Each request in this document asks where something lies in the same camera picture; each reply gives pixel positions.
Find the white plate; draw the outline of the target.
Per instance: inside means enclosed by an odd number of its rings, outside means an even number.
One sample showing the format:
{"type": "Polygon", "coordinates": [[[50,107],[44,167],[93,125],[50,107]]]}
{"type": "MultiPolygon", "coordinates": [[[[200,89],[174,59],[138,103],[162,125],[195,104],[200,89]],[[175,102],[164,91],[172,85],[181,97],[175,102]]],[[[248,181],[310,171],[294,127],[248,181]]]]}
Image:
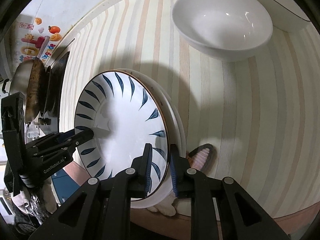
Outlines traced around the white plate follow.
{"type": "Polygon", "coordinates": [[[94,133],[78,147],[79,158],[91,177],[114,177],[129,168],[150,144],[148,196],[160,188],[168,168],[167,124],[154,96],[137,78],[118,70],[95,76],[81,92],[74,128],[76,133],[87,128],[94,133]]]}
{"type": "MultiPolygon", "coordinates": [[[[186,140],[184,128],[178,110],[172,104],[170,96],[167,92],[152,78],[131,69],[120,69],[121,72],[129,73],[139,79],[151,92],[158,102],[167,123],[168,136],[171,144],[175,144],[178,148],[180,156],[185,156],[186,140]]],[[[174,193],[172,190],[171,172],[167,170],[167,174],[163,183],[155,193],[143,200],[133,200],[131,207],[134,209],[153,209],[160,204],[172,206],[174,193]]]]}

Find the plain white bowl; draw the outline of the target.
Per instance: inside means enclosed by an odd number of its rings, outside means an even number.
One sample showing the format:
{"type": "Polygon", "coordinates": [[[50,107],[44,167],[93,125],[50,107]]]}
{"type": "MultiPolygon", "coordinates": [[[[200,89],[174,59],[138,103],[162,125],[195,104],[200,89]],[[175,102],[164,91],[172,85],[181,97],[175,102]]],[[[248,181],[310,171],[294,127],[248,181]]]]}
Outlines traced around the plain white bowl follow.
{"type": "Polygon", "coordinates": [[[187,44],[227,62],[254,56],[273,34],[271,17],[257,0],[177,0],[171,19],[187,44]]]}

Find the black gas stove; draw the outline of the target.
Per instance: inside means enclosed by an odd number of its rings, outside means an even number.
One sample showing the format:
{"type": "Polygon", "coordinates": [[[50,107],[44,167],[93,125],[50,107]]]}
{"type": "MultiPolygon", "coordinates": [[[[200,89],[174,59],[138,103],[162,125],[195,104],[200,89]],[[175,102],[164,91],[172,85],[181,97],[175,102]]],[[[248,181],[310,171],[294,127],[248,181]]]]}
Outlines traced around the black gas stove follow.
{"type": "Polygon", "coordinates": [[[67,45],[57,48],[57,51],[54,53],[53,62],[48,65],[46,70],[48,76],[46,99],[44,106],[41,107],[40,111],[40,116],[42,117],[44,117],[45,114],[48,114],[49,116],[57,116],[61,99],[63,78],[73,41],[74,38],[67,45]]]}

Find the stainless steel pot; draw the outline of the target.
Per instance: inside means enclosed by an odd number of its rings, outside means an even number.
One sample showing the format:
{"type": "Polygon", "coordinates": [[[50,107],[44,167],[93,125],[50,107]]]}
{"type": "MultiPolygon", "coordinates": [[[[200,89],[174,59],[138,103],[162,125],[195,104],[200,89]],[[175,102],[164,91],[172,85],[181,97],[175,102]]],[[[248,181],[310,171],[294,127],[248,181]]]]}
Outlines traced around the stainless steel pot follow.
{"type": "Polygon", "coordinates": [[[46,96],[46,82],[46,70],[38,58],[22,62],[13,78],[3,81],[3,94],[22,93],[25,123],[31,123],[39,114],[41,103],[46,96]]]}

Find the striped beige table mat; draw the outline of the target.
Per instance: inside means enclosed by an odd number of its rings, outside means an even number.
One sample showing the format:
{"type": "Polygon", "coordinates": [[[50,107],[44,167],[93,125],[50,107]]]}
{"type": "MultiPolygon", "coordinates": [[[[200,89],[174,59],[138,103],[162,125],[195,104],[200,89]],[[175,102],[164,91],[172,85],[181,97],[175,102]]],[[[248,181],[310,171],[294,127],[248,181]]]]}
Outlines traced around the striped beige table mat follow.
{"type": "Polygon", "coordinates": [[[234,63],[189,46],[171,21],[176,0],[120,0],[73,33],[60,128],[74,125],[82,89],[129,68],[169,94],[187,149],[210,143],[209,175],[233,177],[272,216],[319,202],[319,33],[274,28],[267,46],[234,63]]]}

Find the colourful fruit wall sticker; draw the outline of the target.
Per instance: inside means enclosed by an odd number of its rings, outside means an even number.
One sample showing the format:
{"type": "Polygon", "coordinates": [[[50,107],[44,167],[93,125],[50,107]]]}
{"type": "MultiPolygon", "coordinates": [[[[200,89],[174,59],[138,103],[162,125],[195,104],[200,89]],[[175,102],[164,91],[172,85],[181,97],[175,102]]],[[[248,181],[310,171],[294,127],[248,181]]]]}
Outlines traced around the colourful fruit wall sticker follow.
{"type": "Polygon", "coordinates": [[[19,15],[10,33],[11,59],[19,64],[37,57],[46,63],[62,37],[61,28],[44,18],[19,15]]]}

